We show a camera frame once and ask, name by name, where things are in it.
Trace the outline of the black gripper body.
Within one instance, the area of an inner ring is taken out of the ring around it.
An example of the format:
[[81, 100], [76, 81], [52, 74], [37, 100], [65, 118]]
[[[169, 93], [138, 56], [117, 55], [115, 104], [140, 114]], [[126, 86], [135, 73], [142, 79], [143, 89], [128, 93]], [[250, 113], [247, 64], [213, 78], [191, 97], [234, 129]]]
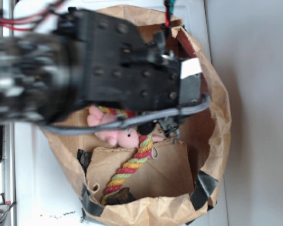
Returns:
[[89, 104], [137, 112], [95, 127], [59, 127], [63, 135], [160, 123], [175, 133], [183, 120], [202, 110], [198, 58], [179, 58], [166, 49], [167, 31], [145, 42], [133, 23], [95, 11], [69, 8], [56, 33], [72, 42], [69, 50], [75, 108]]

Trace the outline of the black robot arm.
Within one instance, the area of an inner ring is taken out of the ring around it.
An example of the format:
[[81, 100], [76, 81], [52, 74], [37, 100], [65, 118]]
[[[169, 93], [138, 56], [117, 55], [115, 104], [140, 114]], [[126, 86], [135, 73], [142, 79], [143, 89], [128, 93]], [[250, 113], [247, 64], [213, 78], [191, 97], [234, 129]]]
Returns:
[[[145, 42], [133, 23], [69, 8], [46, 33], [0, 38], [0, 125], [25, 121], [61, 135], [138, 127], [158, 122], [170, 134], [183, 118], [207, 109], [198, 58], [166, 49], [165, 32]], [[55, 126], [91, 104], [137, 112], [91, 127]]]

